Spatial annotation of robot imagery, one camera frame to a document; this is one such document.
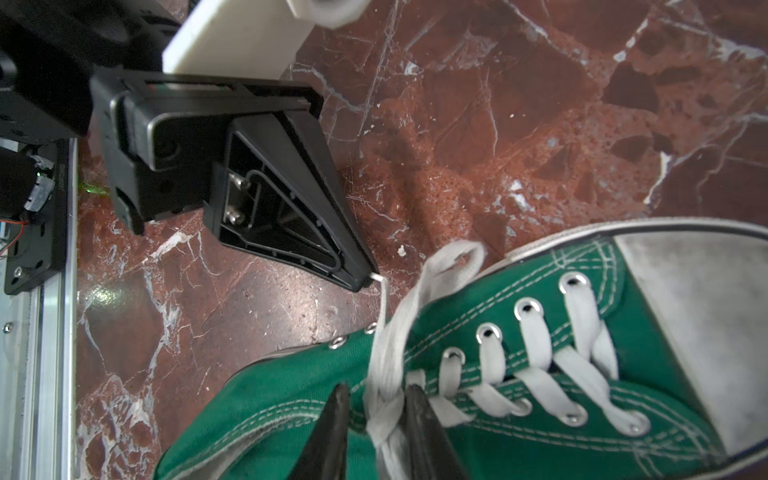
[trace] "marble surface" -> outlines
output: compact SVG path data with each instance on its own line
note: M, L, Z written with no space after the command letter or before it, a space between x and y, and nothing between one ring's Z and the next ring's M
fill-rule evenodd
M326 98L396 303L454 239L492 262L605 220L768 225L766 48L761 0L373 0L354 25L316 28L286 77ZM82 177L104 184L93 132L81 151ZM199 212L134 237L83 193L78 242L79 478L149 478L233 372L376 317L376 286L224 248Z

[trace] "cable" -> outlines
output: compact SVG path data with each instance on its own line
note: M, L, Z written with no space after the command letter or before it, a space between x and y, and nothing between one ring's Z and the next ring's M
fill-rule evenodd
M7 252L8 249L11 248L14 243L18 242L18 239L22 237L22 233L24 233L24 225L27 224L26 222L23 222L23 223L22 222L6 222L6 223L16 223L18 225L21 225L22 228L18 231L18 235L16 235L16 238L11 240L11 242L8 243L8 245L6 245L5 247L2 248L2 250L0 250L0 257L2 257L3 253Z

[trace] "shoe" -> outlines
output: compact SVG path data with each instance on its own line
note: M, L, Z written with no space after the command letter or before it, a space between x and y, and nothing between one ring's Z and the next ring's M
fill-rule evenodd
M285 478L340 382L349 478L410 478L405 384L475 480L704 480L768 455L768 229L600 223L484 255L451 243L390 321L237 373L155 478Z

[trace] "shoelace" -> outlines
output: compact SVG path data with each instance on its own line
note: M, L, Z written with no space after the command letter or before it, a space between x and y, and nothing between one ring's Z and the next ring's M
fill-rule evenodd
M404 394L404 353L413 323L421 308L444 296L458 292L478 274L485 249L481 243L460 240L450 243L427 259L422 275L413 289L386 322L387 279L374 275L382 284L379 320L371 348L363 402L368 419L366 430L376 447L379 477L392 480L410 478L408 442L398 422L402 415ZM600 319L597 301L589 279L579 272L565 273L559 282L568 318L574 334L573 346L553 354L544 307L533 298L517 301L514 315L519 320L528 367L515 372L537 403L550 415L571 427L588 420L586 409L571 400L560 384L548 373L555 365L600 407L607 420L623 435L640 436L650 430L650 421L641 412L618 408L611 401L606 378L618 379L616 351L605 322ZM487 415L526 416L533 410L530 400L511 401L493 385L506 377L503 332L493 323L477 328L481 383L463 390ZM439 369L438 395L429 399L440 423L448 428L473 420L451 400L459 392L465 354L452 347L444 351ZM424 386L423 371L409 372L407 383Z

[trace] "bolt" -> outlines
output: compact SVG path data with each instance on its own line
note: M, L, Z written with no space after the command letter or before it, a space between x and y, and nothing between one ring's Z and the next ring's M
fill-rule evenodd
M17 266L16 270L13 270L13 276L16 278L26 278L29 276L29 268L24 268L23 266Z
M248 187L250 187L250 182L240 175L230 174L230 180L232 180L232 183L235 184L238 190L248 190Z
M245 220L245 216L232 207L227 207L227 210L224 213L227 216L227 221L233 225L240 225L243 220Z

